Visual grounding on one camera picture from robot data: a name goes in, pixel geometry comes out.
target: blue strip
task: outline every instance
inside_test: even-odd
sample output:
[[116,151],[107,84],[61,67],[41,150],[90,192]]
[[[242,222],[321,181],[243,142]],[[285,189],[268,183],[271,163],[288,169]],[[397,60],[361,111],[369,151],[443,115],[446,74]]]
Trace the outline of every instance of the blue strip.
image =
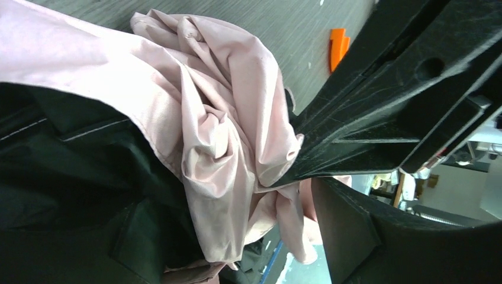
[[277,245],[277,247],[275,248],[275,252],[273,253],[272,258],[270,259],[270,261],[267,264],[267,268],[265,269],[265,272],[263,273],[262,280],[260,280],[260,284],[265,283],[265,280],[268,276],[268,273],[270,273],[270,270],[272,269],[272,265],[275,262],[275,260],[277,259],[277,255],[279,255],[279,251],[281,251],[281,247],[282,247],[282,241],[280,241],[279,244]]

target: pink fabric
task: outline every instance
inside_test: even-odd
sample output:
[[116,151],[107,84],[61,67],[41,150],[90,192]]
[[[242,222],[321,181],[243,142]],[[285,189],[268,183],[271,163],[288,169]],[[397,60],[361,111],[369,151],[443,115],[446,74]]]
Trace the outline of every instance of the pink fabric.
[[127,115],[184,182],[209,262],[234,262],[279,223],[295,257],[315,260],[299,184],[270,189],[303,136],[282,76],[253,35],[227,22],[151,10],[136,35],[22,0],[0,1],[0,80],[97,99]]

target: table surface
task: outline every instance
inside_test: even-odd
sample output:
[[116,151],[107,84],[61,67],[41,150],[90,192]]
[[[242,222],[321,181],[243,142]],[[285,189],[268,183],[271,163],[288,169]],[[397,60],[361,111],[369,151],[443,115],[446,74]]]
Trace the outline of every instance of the table surface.
[[329,76],[329,35],[346,28],[355,38],[374,0],[32,0],[84,21],[131,31],[134,12],[197,14],[236,24],[258,36],[274,54],[297,101],[296,113],[315,97]]

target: gray surface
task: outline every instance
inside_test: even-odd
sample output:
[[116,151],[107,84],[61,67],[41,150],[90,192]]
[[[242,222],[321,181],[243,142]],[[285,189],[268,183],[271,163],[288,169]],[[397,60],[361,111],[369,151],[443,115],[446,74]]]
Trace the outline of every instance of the gray surface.
[[168,14],[219,18],[258,36],[279,62],[284,84],[302,110],[329,75],[331,28],[346,28],[352,41],[372,11],[374,0],[34,0],[84,21],[130,31],[134,12],[150,8]]

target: floor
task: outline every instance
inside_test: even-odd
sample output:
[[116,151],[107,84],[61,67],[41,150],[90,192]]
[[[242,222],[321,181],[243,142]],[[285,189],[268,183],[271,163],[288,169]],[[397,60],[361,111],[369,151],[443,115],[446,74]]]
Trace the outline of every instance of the floor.
[[258,36],[281,67],[285,86],[304,109],[329,76],[331,28],[346,28],[352,41],[375,0],[31,0],[84,21],[130,31],[134,12],[150,8],[168,14],[219,18]]

